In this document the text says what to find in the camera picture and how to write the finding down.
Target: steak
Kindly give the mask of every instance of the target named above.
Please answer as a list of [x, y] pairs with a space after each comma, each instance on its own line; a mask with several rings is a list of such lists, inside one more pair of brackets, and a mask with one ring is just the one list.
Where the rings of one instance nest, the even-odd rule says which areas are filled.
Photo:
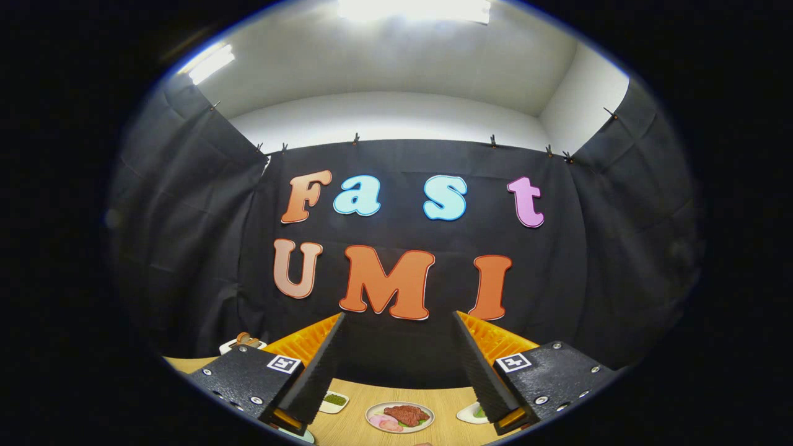
[[386, 407], [383, 413], [396, 418], [403, 425], [415, 428], [421, 420], [429, 420], [430, 416], [416, 406]]

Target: pink food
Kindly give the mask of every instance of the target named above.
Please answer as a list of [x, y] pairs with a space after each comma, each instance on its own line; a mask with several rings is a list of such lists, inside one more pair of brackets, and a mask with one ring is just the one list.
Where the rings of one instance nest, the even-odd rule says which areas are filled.
[[396, 421], [383, 420], [380, 421], [380, 429], [389, 430], [391, 432], [402, 432], [404, 428]]
[[379, 426], [380, 423], [382, 423], [383, 421], [393, 421], [394, 424], [399, 426], [399, 421], [397, 421], [397, 419], [392, 417], [391, 415], [372, 415], [369, 418], [369, 422], [376, 426]]

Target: pink letter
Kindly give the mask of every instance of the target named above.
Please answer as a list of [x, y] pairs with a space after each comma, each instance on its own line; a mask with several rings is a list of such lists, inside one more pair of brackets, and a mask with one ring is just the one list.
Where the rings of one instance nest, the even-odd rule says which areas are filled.
[[532, 186], [529, 179], [522, 176], [509, 183], [507, 190], [515, 193], [515, 212], [518, 214], [518, 220], [529, 228], [540, 226], [545, 217], [542, 213], [534, 211], [534, 197], [540, 197], [539, 188]]
[[300, 245], [300, 250], [303, 252], [303, 279], [297, 284], [289, 280], [289, 258], [292, 256], [292, 251], [295, 250], [295, 242], [276, 239], [273, 246], [275, 247], [275, 261], [273, 262], [275, 286], [283, 294], [295, 299], [302, 299], [311, 294], [314, 289], [316, 257], [322, 254], [322, 245], [309, 242]]

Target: white wall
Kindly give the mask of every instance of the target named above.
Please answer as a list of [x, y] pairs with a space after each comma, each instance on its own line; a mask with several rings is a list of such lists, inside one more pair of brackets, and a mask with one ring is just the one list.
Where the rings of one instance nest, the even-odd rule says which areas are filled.
[[536, 117], [438, 94], [369, 92], [285, 102], [230, 120], [262, 152], [361, 140], [428, 139], [496, 143], [545, 151], [550, 139]]
[[625, 98], [628, 75], [579, 43], [570, 69], [540, 114], [551, 150], [575, 153], [611, 118]]

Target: white ceiling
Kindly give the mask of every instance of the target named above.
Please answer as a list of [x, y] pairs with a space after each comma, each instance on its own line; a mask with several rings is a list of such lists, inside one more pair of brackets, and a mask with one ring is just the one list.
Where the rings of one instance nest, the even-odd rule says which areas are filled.
[[573, 61], [577, 40], [506, 2], [490, 22], [370, 23], [338, 16], [336, 0], [287, 2], [223, 40], [236, 59], [199, 84], [232, 119], [327, 94], [444, 94], [537, 117]]

